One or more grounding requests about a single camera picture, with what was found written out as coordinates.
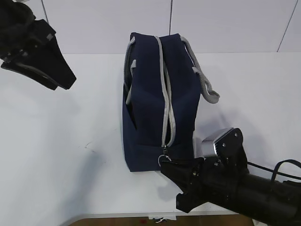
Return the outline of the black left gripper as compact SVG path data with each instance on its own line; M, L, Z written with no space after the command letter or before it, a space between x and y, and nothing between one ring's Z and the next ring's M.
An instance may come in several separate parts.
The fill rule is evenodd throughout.
M76 76L66 63L56 39L56 31L44 20L0 21L0 58L2 69L19 73L48 89L70 89ZM7 63L31 53L30 65Z

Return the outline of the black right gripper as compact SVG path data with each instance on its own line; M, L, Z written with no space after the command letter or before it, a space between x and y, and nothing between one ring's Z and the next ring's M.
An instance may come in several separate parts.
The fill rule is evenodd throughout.
M216 145L217 155L189 160L161 159L160 171L182 191L177 194L175 207L184 213L209 202L229 202L247 205L240 191L241 180L249 173L243 148L243 134L234 128ZM191 187L199 179L200 185Z

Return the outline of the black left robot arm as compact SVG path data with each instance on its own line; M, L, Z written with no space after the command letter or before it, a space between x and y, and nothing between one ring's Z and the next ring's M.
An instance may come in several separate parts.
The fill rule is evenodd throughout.
M59 48L55 30L24 3L0 2L1 68L24 75L48 89L71 88L76 81Z

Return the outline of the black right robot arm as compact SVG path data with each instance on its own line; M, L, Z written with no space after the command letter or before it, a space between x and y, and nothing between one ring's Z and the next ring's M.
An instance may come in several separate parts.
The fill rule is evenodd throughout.
M161 173L181 189L176 196L178 210L189 213L209 202L270 226L300 225L300 178L277 181L280 163L269 179L251 174L239 128L221 129L204 139L201 147L199 158L158 159Z

